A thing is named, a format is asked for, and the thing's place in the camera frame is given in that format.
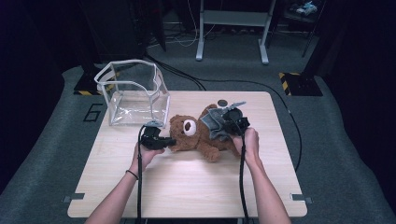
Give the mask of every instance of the black curtain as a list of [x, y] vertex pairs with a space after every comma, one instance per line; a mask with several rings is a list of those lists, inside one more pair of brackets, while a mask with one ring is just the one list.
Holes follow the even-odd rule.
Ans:
[[44, 129], [64, 88], [61, 70], [20, 0], [0, 1], [0, 192]]
[[62, 72], [99, 63], [93, 38], [78, 0], [22, 0], [37, 31]]
[[351, 12], [356, 10], [356, 2], [356, 0], [327, 1], [318, 22], [320, 39], [302, 72], [303, 77], [324, 77], [330, 73], [351, 20]]
[[[324, 80], [340, 106], [346, 132], [396, 213], [395, 11], [390, 0], [357, 2], [344, 11], [350, 17], [342, 41], [328, 39], [329, 46], [318, 45], [317, 54], [312, 55], [323, 56], [312, 59], [319, 62], [331, 55], [331, 66], [320, 63], [308, 69], [313, 75], [327, 71]], [[336, 25], [345, 27], [342, 21]]]

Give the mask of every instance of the transparent vinyl bag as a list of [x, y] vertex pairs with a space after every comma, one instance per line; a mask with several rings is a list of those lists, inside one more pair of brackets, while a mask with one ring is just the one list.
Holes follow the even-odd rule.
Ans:
[[155, 120], [165, 127], [170, 94], [155, 63], [111, 62], [94, 80], [105, 96], [109, 125], [145, 124]]

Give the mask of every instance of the gray carpet floor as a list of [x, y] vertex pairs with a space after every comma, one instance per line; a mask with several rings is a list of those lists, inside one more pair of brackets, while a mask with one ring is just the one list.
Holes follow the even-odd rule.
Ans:
[[[295, 117], [302, 134], [303, 156], [297, 176], [309, 204], [305, 217], [293, 223], [396, 223], [373, 172], [365, 166], [344, 131], [339, 108], [321, 77], [316, 81], [322, 97], [286, 96], [279, 72], [302, 72], [312, 53], [302, 58], [303, 35], [278, 33], [268, 49], [269, 65], [260, 60], [257, 35], [217, 35], [205, 42], [204, 59], [195, 61], [197, 42], [189, 47], [168, 43], [148, 54], [189, 75], [227, 82], [202, 82], [208, 91], [268, 91], [296, 164], [300, 140], [277, 91]], [[190, 80], [160, 67], [168, 90], [197, 91]], [[83, 74], [80, 67], [64, 72], [64, 92], [45, 130], [18, 172], [0, 196], [0, 223], [83, 223], [67, 215], [64, 196], [74, 193], [99, 129], [106, 103], [103, 96], [79, 96], [73, 89]], [[97, 121], [83, 121], [92, 104], [100, 111]], [[121, 223], [133, 223], [123, 219]], [[202, 220], [149, 220], [148, 223], [200, 223]], [[231, 223], [205, 220], [205, 223]]]

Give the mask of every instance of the black cable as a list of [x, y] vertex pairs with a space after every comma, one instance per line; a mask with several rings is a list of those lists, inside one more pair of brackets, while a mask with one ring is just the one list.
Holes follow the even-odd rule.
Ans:
[[143, 183], [143, 168], [142, 168], [142, 153], [140, 150], [140, 141], [141, 141], [141, 133], [142, 130], [146, 127], [146, 125], [143, 125], [140, 128], [139, 135], [137, 136], [137, 170], [138, 170], [138, 176], [139, 180], [137, 183], [137, 218], [136, 218], [136, 223], [140, 224], [142, 221], [142, 183]]
[[[190, 36], [190, 37], [194, 37], [195, 34], [192, 34], [190, 32], [188, 32], [186, 29], [182, 29], [181, 26], [181, 22], [178, 22], [178, 29], [174, 29], [176, 28], [176, 26], [174, 26], [173, 28], [168, 28], [168, 29], [164, 29], [165, 31], [169, 31], [169, 32], [178, 32], [178, 35], [176, 35], [175, 37], [186, 37], [186, 36]], [[224, 36], [235, 36], [235, 35], [255, 35], [254, 33], [252, 34], [249, 30], [247, 30], [246, 32], [242, 32], [243, 29], [241, 29], [238, 32], [230, 32], [230, 31], [226, 31], [226, 32], [216, 32], [216, 31], [209, 31], [207, 34], [204, 35], [204, 39], [205, 40], [215, 40], [218, 37], [224, 37]]]
[[169, 72], [171, 72], [171, 73], [173, 73], [173, 74], [175, 74], [177, 76], [184, 77], [184, 78], [187, 78], [187, 79], [193, 81], [198, 86], [200, 91], [201, 90], [206, 91], [205, 86], [198, 80], [198, 78], [193, 77], [191, 75], [188, 75], [187, 73], [184, 73], [184, 72], [182, 72], [182, 71], [180, 71], [180, 70], [178, 70], [178, 69], [176, 69], [176, 68], [174, 68], [174, 67], [172, 67], [172, 66], [170, 66], [170, 65], [168, 65], [166, 63], [162, 63], [162, 62], [154, 59], [153, 57], [149, 56], [147, 53], [146, 53], [146, 57], [148, 59], [152, 60], [153, 62], [155, 62], [156, 64], [158, 64], [159, 66], [161, 66], [163, 69], [165, 69], [165, 70], [167, 70], [167, 71], [169, 71]]
[[[185, 33], [178, 32], [170, 35], [165, 35], [165, 40], [173, 40], [176, 38], [184, 38], [184, 37], [191, 37], [190, 35], [186, 35]], [[156, 45], [159, 45], [160, 43], [157, 41], [155, 37], [152, 37], [148, 43], [148, 48], [154, 47]]]
[[239, 164], [239, 191], [241, 194], [242, 208], [244, 209], [245, 221], [244, 223], [248, 223], [248, 208], [245, 200], [245, 191], [244, 191], [244, 167], [245, 167], [245, 154], [246, 154], [246, 145], [245, 145], [245, 134], [242, 133], [242, 151], [241, 151], [241, 163]]
[[297, 172], [298, 168], [300, 167], [300, 162], [301, 162], [302, 154], [303, 154], [303, 142], [302, 142], [300, 129], [298, 128], [297, 122], [295, 121], [294, 116], [291, 114], [291, 112], [290, 112], [288, 106], [286, 105], [285, 101], [283, 100], [282, 96], [280, 96], [280, 94], [276, 90], [274, 90], [273, 88], [271, 88], [268, 85], [265, 85], [265, 84], [260, 83], [260, 82], [255, 82], [255, 81], [247, 81], [247, 80], [239, 80], [239, 79], [218, 80], [218, 79], [204, 79], [204, 78], [193, 77], [193, 76], [188, 75], [188, 74], [186, 74], [186, 73], [184, 73], [182, 71], [177, 70], [176, 68], [174, 68], [174, 67], [172, 67], [172, 66], [170, 66], [170, 65], [168, 65], [166, 63], [162, 63], [162, 62], [154, 59], [153, 57], [149, 56], [148, 54], [146, 54], [146, 57], [148, 57], [153, 62], [159, 64], [161, 67], [166, 66], [167, 68], [172, 68], [173, 71], [176, 71], [176, 72], [178, 72], [180, 74], [183, 74], [181, 77], [188, 78], [190, 80], [193, 80], [196, 83], [198, 82], [200, 85], [202, 85], [202, 83], [200, 81], [206, 81], [206, 82], [244, 82], [244, 83], [251, 83], [251, 84], [261, 85], [261, 86], [264, 86], [265, 88], [268, 88], [271, 91], [273, 91], [278, 96], [278, 98], [282, 102], [283, 106], [285, 106], [285, 108], [288, 110], [288, 113], [289, 113], [289, 115], [291, 117], [291, 120], [293, 121], [293, 124], [294, 124], [296, 130], [297, 130], [297, 134], [298, 134], [298, 137], [299, 137], [299, 140], [300, 140], [299, 156], [298, 156], [297, 164], [294, 167], [294, 172]]

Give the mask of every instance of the human hand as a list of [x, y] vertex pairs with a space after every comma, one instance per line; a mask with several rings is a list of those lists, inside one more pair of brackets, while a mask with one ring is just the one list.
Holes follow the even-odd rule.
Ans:
[[[165, 152], [165, 149], [159, 149], [159, 150], [150, 150], [147, 149], [145, 146], [140, 145], [140, 153], [142, 154], [142, 172], [146, 170], [146, 167], [151, 163], [152, 159], [156, 155], [163, 154]], [[138, 174], [138, 143], [134, 146], [134, 158], [132, 159], [132, 164], [129, 170], [134, 173]]]
[[[239, 154], [242, 153], [242, 137], [232, 135], [233, 143], [235, 144], [236, 149]], [[259, 156], [259, 134], [254, 128], [247, 128], [245, 131], [245, 145], [246, 145], [246, 153], [245, 153], [245, 161], [247, 165], [252, 165], [257, 162], [261, 162]]]

